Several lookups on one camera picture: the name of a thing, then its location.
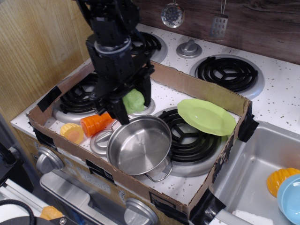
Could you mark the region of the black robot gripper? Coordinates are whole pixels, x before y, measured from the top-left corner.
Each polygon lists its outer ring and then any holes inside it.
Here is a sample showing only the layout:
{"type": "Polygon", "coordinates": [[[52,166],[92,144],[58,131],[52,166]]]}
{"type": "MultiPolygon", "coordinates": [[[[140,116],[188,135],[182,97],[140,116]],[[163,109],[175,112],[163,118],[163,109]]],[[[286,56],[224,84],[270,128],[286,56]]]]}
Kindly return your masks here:
{"type": "Polygon", "coordinates": [[[132,89],[142,93],[146,107],[150,105],[150,75],[154,72],[151,54],[143,52],[132,55],[130,47],[115,50],[93,46],[88,50],[98,74],[97,86],[90,95],[95,112],[99,115],[108,112],[122,125],[128,124],[129,118],[122,98],[132,89]]]}

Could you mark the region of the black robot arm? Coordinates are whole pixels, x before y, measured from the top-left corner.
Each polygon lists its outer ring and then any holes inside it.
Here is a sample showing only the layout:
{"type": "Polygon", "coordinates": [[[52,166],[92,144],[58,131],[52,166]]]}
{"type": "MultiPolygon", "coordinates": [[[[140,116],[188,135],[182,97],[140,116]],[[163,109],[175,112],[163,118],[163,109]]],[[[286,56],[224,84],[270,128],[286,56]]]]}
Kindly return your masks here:
{"type": "Polygon", "coordinates": [[[92,29],[86,40],[98,82],[90,95],[94,110],[108,112],[122,125],[129,123],[123,98],[133,89],[141,92],[144,104],[151,99],[151,54],[131,53],[131,36],[139,35],[139,7],[130,0],[78,0],[77,5],[92,29]]]}

